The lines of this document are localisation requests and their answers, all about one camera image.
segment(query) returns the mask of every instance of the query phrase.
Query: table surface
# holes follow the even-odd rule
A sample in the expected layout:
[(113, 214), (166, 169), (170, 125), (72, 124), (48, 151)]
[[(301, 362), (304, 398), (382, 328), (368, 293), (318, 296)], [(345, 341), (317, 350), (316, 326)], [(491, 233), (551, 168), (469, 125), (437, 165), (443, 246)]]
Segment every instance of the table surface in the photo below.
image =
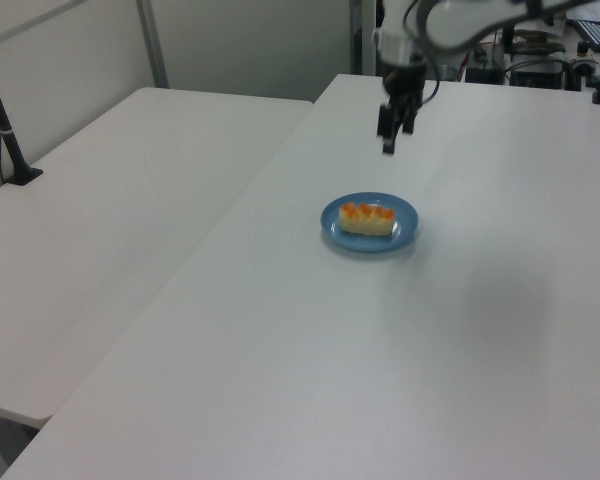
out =
[[(336, 78), (5, 480), (600, 478), (600, 106), (445, 83), (387, 157), (383, 99)], [(334, 247), (356, 191), (415, 243)]]
[(0, 188), (0, 415), (56, 412), (310, 105), (142, 89)]

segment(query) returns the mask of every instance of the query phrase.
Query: white folding table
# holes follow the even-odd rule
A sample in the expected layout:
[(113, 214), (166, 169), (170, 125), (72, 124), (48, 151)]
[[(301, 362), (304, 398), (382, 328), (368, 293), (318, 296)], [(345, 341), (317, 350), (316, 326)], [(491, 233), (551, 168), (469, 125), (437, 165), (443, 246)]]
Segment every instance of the white folding table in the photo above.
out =
[(308, 102), (141, 89), (0, 188), (0, 415), (40, 427)]

